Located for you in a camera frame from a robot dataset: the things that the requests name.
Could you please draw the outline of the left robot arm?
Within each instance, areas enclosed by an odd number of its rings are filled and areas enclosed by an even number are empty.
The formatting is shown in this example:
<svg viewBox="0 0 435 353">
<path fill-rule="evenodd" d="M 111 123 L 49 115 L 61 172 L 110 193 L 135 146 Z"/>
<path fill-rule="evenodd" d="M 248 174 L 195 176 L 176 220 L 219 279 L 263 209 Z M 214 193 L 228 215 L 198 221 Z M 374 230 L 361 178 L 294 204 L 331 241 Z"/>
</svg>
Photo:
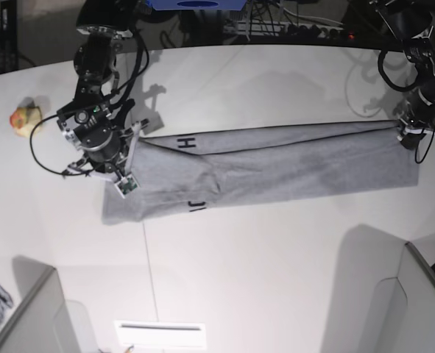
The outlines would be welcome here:
<svg viewBox="0 0 435 353">
<path fill-rule="evenodd" d="M 388 51 L 381 50 L 379 74 L 391 89 L 404 94 L 404 99 L 394 109 L 400 123 L 398 140 L 404 148 L 415 150 L 428 133 L 435 135 L 435 1 L 371 1 L 370 5 L 417 72 L 411 84 L 395 84 L 384 68 Z"/>
</svg>

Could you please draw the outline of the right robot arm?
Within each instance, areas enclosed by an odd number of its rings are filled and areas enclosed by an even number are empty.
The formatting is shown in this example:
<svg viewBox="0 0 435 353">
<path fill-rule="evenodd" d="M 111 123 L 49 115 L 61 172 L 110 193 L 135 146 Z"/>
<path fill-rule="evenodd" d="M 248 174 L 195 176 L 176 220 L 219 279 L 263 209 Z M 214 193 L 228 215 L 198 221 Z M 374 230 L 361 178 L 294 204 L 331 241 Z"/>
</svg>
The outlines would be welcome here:
<svg viewBox="0 0 435 353">
<path fill-rule="evenodd" d="M 143 72 L 144 42 L 136 28 L 137 1 L 86 1 L 76 29 L 86 41 L 74 56 L 78 81 L 70 103 L 58 110 L 57 125 L 66 140 L 82 152 L 63 176 L 86 175 L 86 165 L 99 173 L 118 172 L 129 149 L 132 129 L 126 117 L 135 102 L 130 98 Z M 130 77 L 120 83 L 116 55 L 123 40 L 135 41 L 137 54 Z"/>
</svg>

